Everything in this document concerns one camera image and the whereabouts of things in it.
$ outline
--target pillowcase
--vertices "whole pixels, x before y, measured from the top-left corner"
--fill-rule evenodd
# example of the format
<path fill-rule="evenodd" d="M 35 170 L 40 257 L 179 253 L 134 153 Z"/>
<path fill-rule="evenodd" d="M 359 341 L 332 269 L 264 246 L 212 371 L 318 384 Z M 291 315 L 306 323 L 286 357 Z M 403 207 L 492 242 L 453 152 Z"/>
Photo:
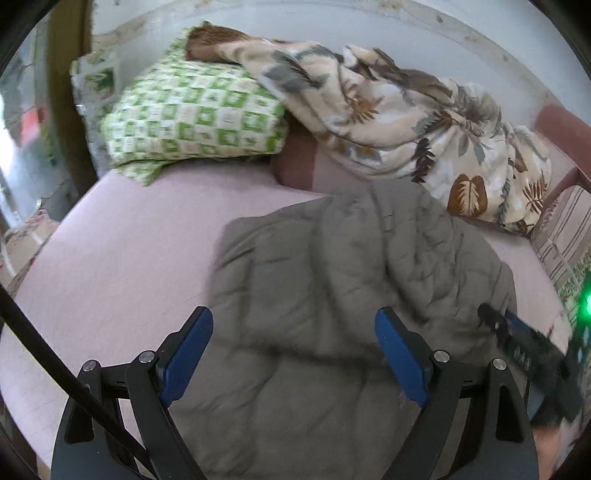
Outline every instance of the pillowcase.
<path fill-rule="evenodd" d="M 531 244 L 573 323 L 591 268 L 591 193 L 579 185 L 563 191 L 542 213 Z"/>
<path fill-rule="evenodd" d="M 284 108 L 237 65 L 185 61 L 186 35 L 127 88 L 103 121 L 113 166 L 150 184 L 187 158 L 279 152 Z"/>

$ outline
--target pink headboard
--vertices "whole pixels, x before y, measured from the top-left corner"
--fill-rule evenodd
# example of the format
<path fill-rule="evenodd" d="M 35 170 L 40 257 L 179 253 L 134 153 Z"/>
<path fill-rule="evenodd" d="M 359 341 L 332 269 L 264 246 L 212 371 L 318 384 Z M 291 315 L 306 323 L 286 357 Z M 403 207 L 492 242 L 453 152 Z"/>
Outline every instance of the pink headboard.
<path fill-rule="evenodd" d="M 562 150 L 575 165 L 552 189 L 546 204 L 572 185 L 581 185 L 591 192 L 591 127 L 564 107 L 548 105 L 540 112 L 535 130 Z"/>

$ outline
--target blue gripper pad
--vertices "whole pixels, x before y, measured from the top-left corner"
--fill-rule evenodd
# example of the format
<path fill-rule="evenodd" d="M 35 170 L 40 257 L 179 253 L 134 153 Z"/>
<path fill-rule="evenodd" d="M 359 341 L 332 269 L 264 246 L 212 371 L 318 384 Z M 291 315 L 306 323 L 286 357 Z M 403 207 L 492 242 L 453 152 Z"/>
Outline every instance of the blue gripper pad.
<path fill-rule="evenodd" d="M 164 341 L 161 349 L 165 347 L 169 338 L 176 340 L 176 342 L 172 342 L 176 346 L 176 351 L 166 352 L 166 348 L 164 348 L 163 355 L 160 355 L 161 359 L 165 359 L 166 353 L 172 353 L 172 357 L 169 357 L 164 365 L 164 371 L 159 374 L 162 384 L 160 401 L 166 407 L 183 396 L 212 333 L 212 312 L 205 307 L 198 307 L 183 328 L 169 335 Z"/>
<path fill-rule="evenodd" d="M 430 349 L 427 344 L 417 333 L 409 332 L 389 308 L 378 310 L 375 316 L 375 334 L 404 394 L 423 408 L 429 399 L 427 385 L 433 371 L 428 359 Z M 417 356 L 411 350 L 415 347 L 419 350 L 415 352 Z"/>
<path fill-rule="evenodd" d="M 509 310 L 505 312 L 505 318 L 507 322 L 516 330 L 521 330 L 523 332 L 529 332 L 531 328 L 523 322 L 517 315 L 511 313 Z"/>

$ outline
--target gray down blanket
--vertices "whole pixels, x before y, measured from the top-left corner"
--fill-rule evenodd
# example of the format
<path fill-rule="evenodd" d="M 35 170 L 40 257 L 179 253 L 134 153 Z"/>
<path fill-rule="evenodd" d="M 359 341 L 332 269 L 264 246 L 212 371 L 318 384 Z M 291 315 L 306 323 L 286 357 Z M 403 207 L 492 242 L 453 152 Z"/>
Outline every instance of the gray down blanket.
<path fill-rule="evenodd" d="M 385 366 L 376 311 L 480 364 L 496 353 L 478 305 L 516 311 L 479 232 L 402 180 L 233 221 L 211 288 L 213 338 L 171 412 L 213 479 L 379 479 L 418 407 Z"/>

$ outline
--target black cable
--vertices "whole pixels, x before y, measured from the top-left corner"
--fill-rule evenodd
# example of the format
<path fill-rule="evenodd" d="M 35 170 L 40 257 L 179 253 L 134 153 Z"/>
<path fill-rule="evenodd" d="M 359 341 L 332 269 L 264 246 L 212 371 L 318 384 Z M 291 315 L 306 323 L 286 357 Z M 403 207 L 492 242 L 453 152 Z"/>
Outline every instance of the black cable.
<path fill-rule="evenodd" d="M 124 448 L 137 458 L 152 474 L 154 469 L 147 450 L 110 416 L 103 405 L 70 372 L 56 353 L 47 345 L 39 332 L 3 287 L 0 288 L 0 315 L 14 335 L 39 362 L 53 380 L 100 426 L 109 432 Z"/>

